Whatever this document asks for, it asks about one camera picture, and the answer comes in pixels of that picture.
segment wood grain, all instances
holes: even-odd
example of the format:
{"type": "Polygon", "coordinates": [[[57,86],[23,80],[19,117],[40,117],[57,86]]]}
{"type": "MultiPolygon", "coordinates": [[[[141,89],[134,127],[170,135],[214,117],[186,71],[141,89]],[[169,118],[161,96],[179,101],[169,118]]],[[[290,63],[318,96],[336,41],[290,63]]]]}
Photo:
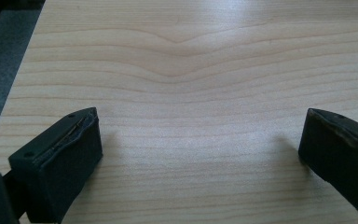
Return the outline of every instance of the wood grain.
{"type": "Polygon", "coordinates": [[[48,0],[0,171],[88,106],[104,158],[64,223],[358,223],[296,152],[309,107],[358,121],[358,1],[48,0]]]}

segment floor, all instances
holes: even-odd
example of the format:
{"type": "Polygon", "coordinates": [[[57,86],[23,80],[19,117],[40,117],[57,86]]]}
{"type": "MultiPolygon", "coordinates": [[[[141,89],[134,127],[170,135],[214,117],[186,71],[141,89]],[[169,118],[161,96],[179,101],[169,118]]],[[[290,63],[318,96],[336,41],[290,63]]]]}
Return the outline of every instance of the floor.
{"type": "Polygon", "coordinates": [[[20,1],[0,13],[0,115],[42,6],[20,1]]]}

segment wooden surface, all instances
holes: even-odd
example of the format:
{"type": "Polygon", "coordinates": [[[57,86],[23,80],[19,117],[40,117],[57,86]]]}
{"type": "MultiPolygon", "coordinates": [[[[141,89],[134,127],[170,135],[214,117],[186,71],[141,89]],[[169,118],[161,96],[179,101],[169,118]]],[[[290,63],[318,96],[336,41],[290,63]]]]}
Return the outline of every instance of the wooden surface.
{"type": "Polygon", "coordinates": [[[296,151],[309,107],[358,121],[358,1],[48,0],[0,172],[89,106],[104,158],[63,223],[358,223],[296,151]]]}

